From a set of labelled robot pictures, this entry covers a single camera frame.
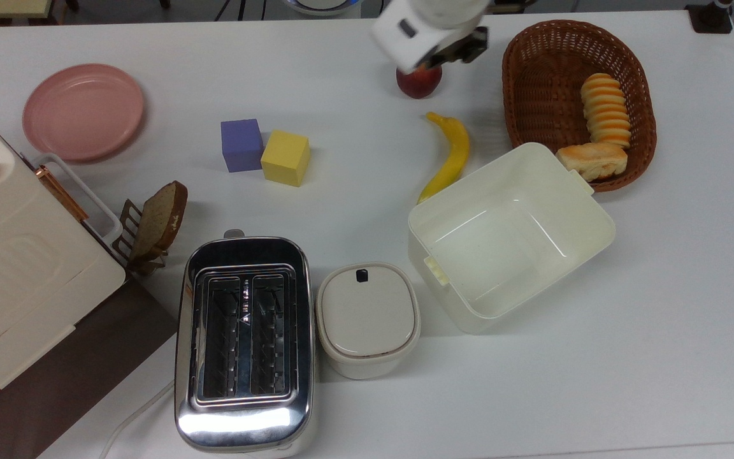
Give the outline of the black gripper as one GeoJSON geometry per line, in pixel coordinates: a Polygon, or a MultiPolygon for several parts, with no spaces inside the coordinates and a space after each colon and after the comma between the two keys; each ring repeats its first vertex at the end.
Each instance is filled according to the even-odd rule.
{"type": "Polygon", "coordinates": [[[477,27],[455,43],[437,50],[429,59],[428,67],[439,67],[448,62],[461,61],[463,63],[471,63],[479,55],[487,50],[487,36],[489,30],[487,27],[477,27]]]}

